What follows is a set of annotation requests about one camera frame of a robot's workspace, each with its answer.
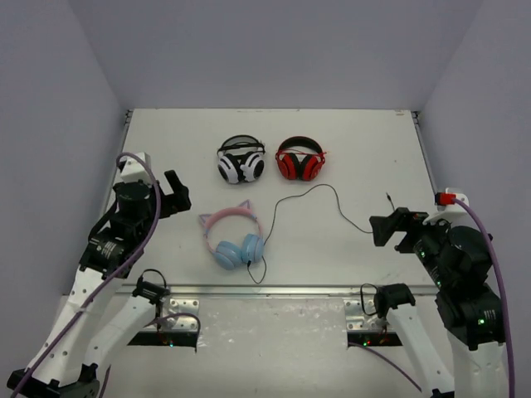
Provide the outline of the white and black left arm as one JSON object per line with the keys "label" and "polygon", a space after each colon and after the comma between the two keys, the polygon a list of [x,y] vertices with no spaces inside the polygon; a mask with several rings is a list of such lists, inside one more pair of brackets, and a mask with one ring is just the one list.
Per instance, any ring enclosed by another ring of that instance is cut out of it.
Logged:
{"label": "white and black left arm", "polygon": [[115,357],[147,326],[165,321],[169,289],[138,279],[125,305],[99,325],[115,293],[153,235],[154,221],[187,211],[188,188],[175,171],[164,173],[172,193],[150,181],[114,185],[111,208],[90,231],[70,295],[39,353],[7,380],[14,396],[94,397]]}

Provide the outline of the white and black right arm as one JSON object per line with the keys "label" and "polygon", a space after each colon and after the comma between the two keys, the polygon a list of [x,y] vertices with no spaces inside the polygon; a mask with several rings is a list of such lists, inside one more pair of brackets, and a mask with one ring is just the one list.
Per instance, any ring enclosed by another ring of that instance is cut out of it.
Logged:
{"label": "white and black right arm", "polygon": [[451,345],[448,371],[423,327],[406,284],[377,286],[373,315],[397,333],[425,397],[495,397],[502,356],[508,346],[502,301],[486,283],[493,265],[490,238],[440,216],[398,207],[389,216],[370,216],[373,243],[384,246],[404,233],[395,250],[414,254],[435,283],[436,309]]}

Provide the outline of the white and black headphones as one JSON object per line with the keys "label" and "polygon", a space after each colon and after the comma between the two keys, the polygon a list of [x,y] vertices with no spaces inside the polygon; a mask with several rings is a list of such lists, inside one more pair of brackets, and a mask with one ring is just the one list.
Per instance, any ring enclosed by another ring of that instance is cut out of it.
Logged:
{"label": "white and black headphones", "polygon": [[248,134],[226,139],[217,150],[217,168],[230,184],[256,181],[264,171],[265,145]]}

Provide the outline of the red and black headphones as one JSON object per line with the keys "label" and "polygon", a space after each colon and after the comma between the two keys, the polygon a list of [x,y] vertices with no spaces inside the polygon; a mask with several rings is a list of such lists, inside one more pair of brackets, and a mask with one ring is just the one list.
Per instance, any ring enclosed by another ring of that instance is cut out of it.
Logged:
{"label": "red and black headphones", "polygon": [[275,153],[277,167],[287,180],[314,180],[325,164],[326,152],[312,138],[289,137],[283,141]]}

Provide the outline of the right metal base bracket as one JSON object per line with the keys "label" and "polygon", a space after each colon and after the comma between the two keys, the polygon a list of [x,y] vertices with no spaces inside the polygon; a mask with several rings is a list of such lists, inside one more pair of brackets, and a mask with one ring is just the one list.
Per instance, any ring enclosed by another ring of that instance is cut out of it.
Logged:
{"label": "right metal base bracket", "polygon": [[346,298],[343,301],[346,330],[348,332],[381,332],[387,326],[387,321],[373,314],[375,310],[373,300],[369,299],[364,307],[365,311],[362,309],[362,301],[359,297]]}

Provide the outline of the metal base bracket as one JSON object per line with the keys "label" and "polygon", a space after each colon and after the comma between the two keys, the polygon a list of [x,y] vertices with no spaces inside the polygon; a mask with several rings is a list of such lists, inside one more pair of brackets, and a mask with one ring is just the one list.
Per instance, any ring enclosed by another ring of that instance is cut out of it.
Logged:
{"label": "metal base bracket", "polygon": [[163,332],[196,332],[200,303],[198,298],[171,296],[161,307],[159,317]]}
{"label": "metal base bracket", "polygon": [[369,299],[364,307],[365,311],[362,309],[362,301],[359,297],[346,298],[343,301],[346,330],[348,332],[381,332],[387,326],[387,321],[373,314],[375,310],[373,300]]}

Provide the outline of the metal table edge rail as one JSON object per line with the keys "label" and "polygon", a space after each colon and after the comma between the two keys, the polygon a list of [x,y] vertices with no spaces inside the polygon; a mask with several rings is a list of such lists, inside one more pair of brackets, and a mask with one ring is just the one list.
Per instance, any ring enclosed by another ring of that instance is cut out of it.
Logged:
{"label": "metal table edge rail", "polygon": [[170,284],[171,294],[182,297],[266,299],[266,298],[347,298],[368,294],[370,288],[361,285],[208,285]]}

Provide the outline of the left metal base bracket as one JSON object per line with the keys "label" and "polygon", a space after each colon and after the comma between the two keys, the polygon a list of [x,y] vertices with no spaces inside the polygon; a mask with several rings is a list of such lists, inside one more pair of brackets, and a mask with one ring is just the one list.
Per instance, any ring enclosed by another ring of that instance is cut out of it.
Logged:
{"label": "left metal base bracket", "polygon": [[171,296],[161,307],[159,317],[163,332],[196,332],[200,303],[198,298]]}

